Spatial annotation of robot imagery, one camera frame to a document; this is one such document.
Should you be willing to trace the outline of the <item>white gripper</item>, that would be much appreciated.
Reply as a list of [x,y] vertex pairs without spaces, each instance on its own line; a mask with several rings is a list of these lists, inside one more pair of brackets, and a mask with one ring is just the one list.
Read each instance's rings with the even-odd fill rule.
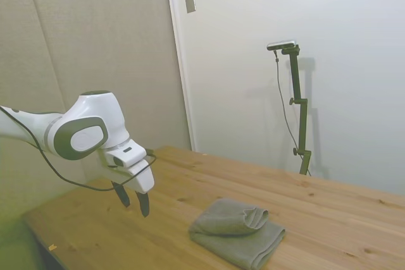
[[101,172],[104,177],[110,179],[114,191],[125,207],[130,206],[130,198],[122,185],[136,191],[139,207],[142,215],[146,218],[150,213],[149,195],[154,186],[154,177],[146,161],[144,149],[99,149],[98,155],[101,160]]

